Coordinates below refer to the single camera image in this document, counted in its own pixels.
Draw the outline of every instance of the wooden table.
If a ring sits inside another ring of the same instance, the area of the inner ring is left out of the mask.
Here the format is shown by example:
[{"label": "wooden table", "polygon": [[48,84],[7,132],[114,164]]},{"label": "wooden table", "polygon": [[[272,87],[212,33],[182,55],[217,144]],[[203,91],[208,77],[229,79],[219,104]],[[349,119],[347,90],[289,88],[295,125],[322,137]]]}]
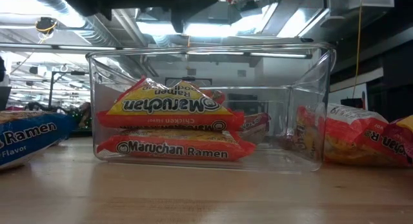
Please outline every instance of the wooden table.
[{"label": "wooden table", "polygon": [[91,139],[0,173],[0,223],[413,223],[413,170],[276,174],[109,164]]}]

